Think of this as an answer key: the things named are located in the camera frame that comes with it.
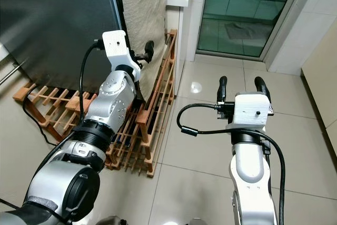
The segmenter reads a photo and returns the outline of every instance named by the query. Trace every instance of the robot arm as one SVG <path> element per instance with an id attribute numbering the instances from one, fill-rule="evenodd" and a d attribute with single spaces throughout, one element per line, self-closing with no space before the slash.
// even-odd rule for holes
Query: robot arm
<path id="1" fill-rule="evenodd" d="M 134 82 L 141 75 L 124 36 L 124 31 L 103 33 L 111 73 L 89 106 L 84 121 L 33 177 L 23 206 L 0 213 L 0 224 L 71 224 L 92 210 L 100 188 L 98 173 L 104 168 L 105 152 L 124 122 L 127 108 L 136 96 Z"/>
<path id="2" fill-rule="evenodd" d="M 232 206 L 236 225 L 277 225 L 276 210 L 271 196 L 270 167 L 268 158 L 272 144 L 281 162 L 279 224 L 283 225 L 285 163 L 280 147 L 265 135 L 267 117 L 273 115 L 269 90 L 263 79 L 256 77 L 257 92 L 240 92 L 234 102 L 226 101 L 227 77 L 220 78 L 217 104 L 190 104 L 177 115 L 182 133 L 198 134 L 228 133 L 231 135 L 233 158 L 229 166 L 234 184 Z M 192 107 L 208 107 L 217 110 L 218 119 L 228 120 L 225 130 L 199 131 L 180 123 L 184 111 Z"/>

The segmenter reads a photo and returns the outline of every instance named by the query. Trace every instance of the gray refrigerator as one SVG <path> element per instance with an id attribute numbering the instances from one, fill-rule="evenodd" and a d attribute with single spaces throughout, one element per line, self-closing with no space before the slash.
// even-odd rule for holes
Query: gray refrigerator
<path id="1" fill-rule="evenodd" d="M 120 29 L 122 0 L 0 0 L 0 42 L 41 85 L 78 90 L 86 50 L 103 32 Z M 84 90 L 98 91 L 110 71 L 105 52 L 93 51 Z"/>

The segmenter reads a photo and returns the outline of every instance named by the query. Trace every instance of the wooden rack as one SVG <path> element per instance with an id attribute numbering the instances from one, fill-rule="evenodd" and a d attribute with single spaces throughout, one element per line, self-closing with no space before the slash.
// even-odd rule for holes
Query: wooden rack
<path id="1" fill-rule="evenodd" d="M 130 168 L 138 173 L 146 171 L 149 177 L 153 177 L 174 99 L 176 35 L 177 30 L 171 30 L 167 34 L 167 50 L 150 99 L 147 103 L 134 103 L 122 127 L 112 139 L 106 153 L 107 168 Z M 13 98 L 23 102 L 33 85 L 27 83 Z M 26 108 L 38 120 L 40 126 L 60 142 L 78 123 L 78 95 L 79 91 L 44 86 L 38 92 L 30 94 Z M 96 94 L 83 93 L 85 113 L 96 97 Z"/>

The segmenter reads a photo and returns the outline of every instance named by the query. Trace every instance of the cloth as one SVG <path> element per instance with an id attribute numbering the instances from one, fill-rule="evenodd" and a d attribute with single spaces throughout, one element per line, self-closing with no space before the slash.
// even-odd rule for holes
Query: cloth
<path id="1" fill-rule="evenodd" d="M 268 39 L 273 30 L 272 25 L 262 23 L 232 22 L 225 24 L 225 27 L 231 40 Z"/>
<path id="2" fill-rule="evenodd" d="M 123 0 L 124 19 L 131 49 L 136 54 L 144 53 L 147 41 L 154 41 L 152 61 L 143 64 L 140 89 L 145 101 L 152 89 L 159 71 L 165 45 L 165 7 L 166 0 Z"/>

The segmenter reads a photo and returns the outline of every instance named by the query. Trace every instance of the black cable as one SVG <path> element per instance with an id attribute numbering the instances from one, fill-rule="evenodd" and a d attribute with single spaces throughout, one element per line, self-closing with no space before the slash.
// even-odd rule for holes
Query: black cable
<path id="1" fill-rule="evenodd" d="M 285 185 L 285 162 L 284 162 L 284 156 L 282 154 L 282 151 L 278 144 L 271 139 L 268 135 L 263 134 L 259 131 L 253 131 L 253 130 L 247 130 L 247 129 L 223 129 L 223 130 L 212 130 L 212 131 L 199 131 L 196 129 L 192 129 L 190 127 L 182 126 L 180 124 L 180 117 L 182 113 L 191 107 L 210 107 L 216 109 L 217 105 L 210 105 L 210 104 L 191 104 L 183 107 L 177 116 L 177 125 L 180 129 L 187 129 L 191 130 L 191 132 L 196 132 L 197 134 L 221 134 L 221 133 L 242 133 L 242 134 L 248 134 L 253 136 L 259 136 L 267 141 L 269 141 L 274 148 L 277 151 L 277 154 L 279 155 L 280 164 L 281 164 L 281 179 L 280 179 L 280 206 L 279 206 L 279 225 L 284 225 L 284 185 Z"/>
<path id="2" fill-rule="evenodd" d="M 56 146 L 56 144 L 54 144 L 54 143 L 48 141 L 48 138 L 47 138 L 47 136 L 45 135 L 45 133 L 43 132 L 42 127 L 40 126 L 39 122 L 38 122 L 33 116 L 31 116 L 31 115 L 27 112 L 27 110 L 26 110 L 26 102 L 27 102 L 27 100 L 28 100 L 28 96 L 31 94 L 31 92 L 32 92 L 36 87 L 37 87 L 37 85 L 34 85 L 34 86 L 27 92 L 27 94 L 26 94 L 26 96 L 25 96 L 25 98 L 23 99 L 23 102 L 22 102 L 22 109 L 23 109 L 23 111 L 25 112 L 25 114 L 27 114 L 27 116 L 28 116 L 29 118 L 31 118 L 31 119 L 36 123 L 36 125 L 37 125 L 38 128 L 40 129 L 41 135 L 43 136 L 43 138 L 44 138 L 44 140 L 46 141 L 46 143 L 48 143 L 48 144 L 50 144 L 50 145 L 52 145 L 52 146 Z"/>
<path id="3" fill-rule="evenodd" d="M 269 169 L 270 169 L 270 159 L 269 159 L 269 155 L 268 154 L 265 155 L 265 160 L 267 161 L 267 164 L 268 164 Z M 269 192 L 270 196 L 272 195 L 272 184 L 271 184 L 271 182 L 272 182 L 272 175 L 270 173 L 270 177 L 269 177 L 269 181 L 268 181 L 268 192 Z"/>
<path id="4" fill-rule="evenodd" d="M 62 216 L 60 216 L 58 213 L 56 213 L 54 210 L 48 208 L 45 205 L 42 205 L 40 203 L 37 202 L 33 202 L 33 201 L 27 201 L 25 204 L 28 205 L 32 205 L 32 206 L 36 206 L 40 209 L 43 209 L 45 211 L 47 211 L 48 213 L 50 213 L 52 216 L 54 216 L 57 220 L 59 220 L 62 224 L 72 224 L 72 223 L 68 223 L 68 221 L 66 219 L 64 219 Z"/>
<path id="5" fill-rule="evenodd" d="M 84 58 L 82 60 L 82 66 L 81 66 L 81 72 L 80 72 L 80 120 L 79 123 L 81 123 L 84 119 L 84 106 L 83 106 L 83 74 L 85 69 L 86 60 L 88 59 L 88 56 L 90 55 L 90 52 L 94 48 L 99 48 L 100 50 L 104 49 L 104 43 L 102 39 L 97 40 L 93 45 L 91 45 L 88 50 L 85 52 Z"/>
<path id="6" fill-rule="evenodd" d="M 33 177 L 38 173 L 38 171 L 49 161 L 50 158 L 63 146 L 63 144 L 68 141 L 72 136 L 74 132 L 71 132 L 65 139 L 63 139 L 62 142 L 60 142 L 58 145 L 56 145 L 49 153 L 48 155 L 42 160 L 41 164 L 37 167 Z"/>
<path id="7" fill-rule="evenodd" d="M 19 209 L 19 207 L 17 207 L 16 205 L 11 204 L 11 203 L 9 203 L 8 201 L 5 201 L 5 200 L 3 200 L 3 199 L 1 199 L 1 198 L 0 198 L 0 202 L 3 203 L 3 204 L 5 204 L 5 205 L 7 205 L 7 206 L 9 206 L 9 207 L 11 207 L 11 208 Z"/>
<path id="8" fill-rule="evenodd" d="M 205 104 L 205 103 L 194 103 L 194 104 L 190 104 L 190 105 L 187 105 L 187 106 L 184 106 L 178 113 L 177 115 L 177 125 L 178 127 L 181 129 L 182 126 L 180 124 L 180 117 L 181 115 L 183 114 L 184 111 L 186 111 L 187 109 L 189 108 L 192 108 L 192 107 L 208 107 L 208 108 L 213 108 L 213 109 L 217 109 L 218 106 L 217 105 L 212 105 L 212 104 Z"/>

